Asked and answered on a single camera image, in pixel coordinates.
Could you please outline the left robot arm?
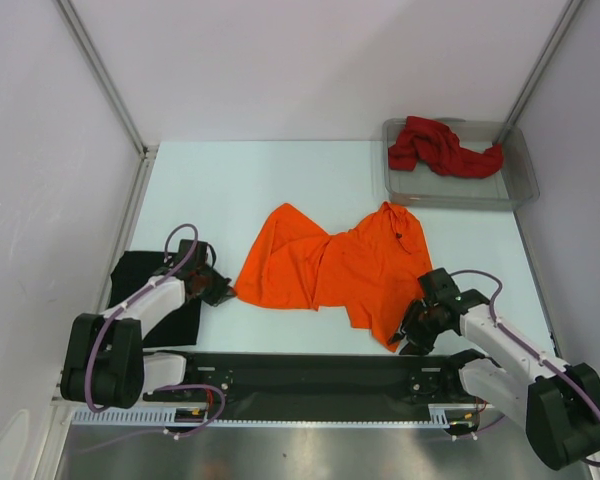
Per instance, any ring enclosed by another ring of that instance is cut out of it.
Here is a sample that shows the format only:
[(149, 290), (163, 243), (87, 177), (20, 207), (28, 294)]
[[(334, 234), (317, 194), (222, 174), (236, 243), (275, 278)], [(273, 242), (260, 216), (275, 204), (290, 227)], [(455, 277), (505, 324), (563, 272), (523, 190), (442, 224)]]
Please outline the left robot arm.
[(82, 313), (72, 325), (60, 380), (65, 400), (130, 408), (142, 394), (167, 387), (194, 397), (200, 374), (177, 348), (196, 344), (203, 305), (234, 298), (204, 241), (183, 240), (177, 252), (127, 251), (110, 274), (107, 309)]

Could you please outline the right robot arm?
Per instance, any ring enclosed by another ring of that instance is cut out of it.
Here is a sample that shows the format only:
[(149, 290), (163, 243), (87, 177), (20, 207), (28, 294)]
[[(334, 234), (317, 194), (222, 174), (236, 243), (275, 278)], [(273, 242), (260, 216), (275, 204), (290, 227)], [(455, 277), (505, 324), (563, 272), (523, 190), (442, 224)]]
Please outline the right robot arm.
[(452, 355), (441, 376), (453, 401), (474, 396), (525, 432), (536, 456), (560, 470), (576, 462), (600, 468), (600, 377), (541, 349), (500, 316), (495, 297), (462, 291), (439, 268), (419, 277), (423, 298), (412, 301), (389, 337), (404, 355), (428, 355), (453, 331), (475, 344)]

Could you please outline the orange t-shirt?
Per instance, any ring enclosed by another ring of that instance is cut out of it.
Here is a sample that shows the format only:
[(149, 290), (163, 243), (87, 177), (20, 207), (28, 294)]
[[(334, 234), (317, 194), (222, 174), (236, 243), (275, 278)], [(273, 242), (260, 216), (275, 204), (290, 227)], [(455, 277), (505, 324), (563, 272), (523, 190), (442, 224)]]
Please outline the orange t-shirt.
[(389, 351), (432, 269), (419, 220), (385, 202), (345, 232), (329, 234), (285, 203), (266, 219), (235, 284), (238, 298), (271, 309), (345, 308), (354, 328)]

